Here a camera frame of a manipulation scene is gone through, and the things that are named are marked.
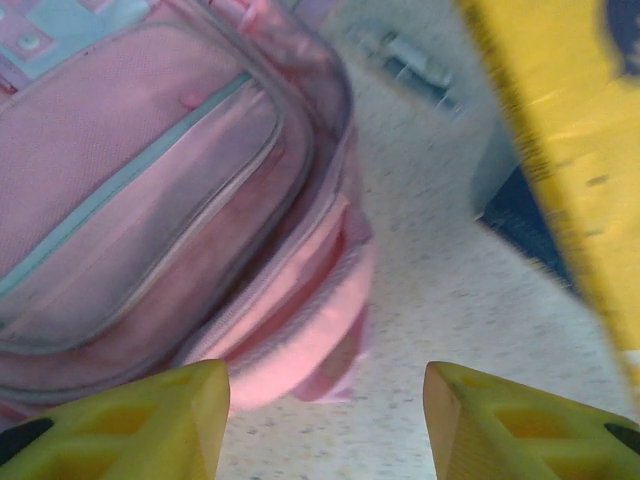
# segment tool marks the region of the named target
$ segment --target tile floor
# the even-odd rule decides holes
[[[233,418],[218,478],[435,479],[421,400],[431,360],[633,415],[593,315],[472,220],[469,184],[497,109],[450,1],[344,3],[323,32],[356,89],[380,247],[374,353],[350,404],[285,398]],[[383,18],[446,59],[466,115],[451,123],[363,69],[343,41],[362,18]]]

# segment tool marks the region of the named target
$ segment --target speckled floor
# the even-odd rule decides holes
[[[218,478],[435,479],[421,399],[431,360],[633,415],[593,315],[472,220],[469,184],[497,110],[451,3],[344,2],[323,32],[357,95],[380,247],[374,353],[350,404],[285,398],[233,418]],[[466,115],[451,123],[361,68],[343,39],[363,18],[382,18],[446,59]]]

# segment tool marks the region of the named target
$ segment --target pink strap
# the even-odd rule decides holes
[[[369,353],[371,327],[368,307],[333,352],[291,393],[304,402],[339,403],[351,400],[356,366]]]
[[[329,16],[335,4],[336,0],[300,0],[293,12],[309,28],[317,30]]]

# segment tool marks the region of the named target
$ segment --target pink backpack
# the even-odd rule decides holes
[[[0,86],[8,413],[209,358],[232,411],[348,398],[374,248],[350,84],[308,25],[275,0],[0,0]]]

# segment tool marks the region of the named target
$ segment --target yellow plastic object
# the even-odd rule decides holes
[[[438,480],[640,478],[640,454],[605,428],[638,425],[550,393],[434,362],[424,409]]]
[[[640,1],[457,0],[640,402]]]
[[[222,361],[162,373],[47,411],[53,427],[0,478],[212,480],[228,409]]]

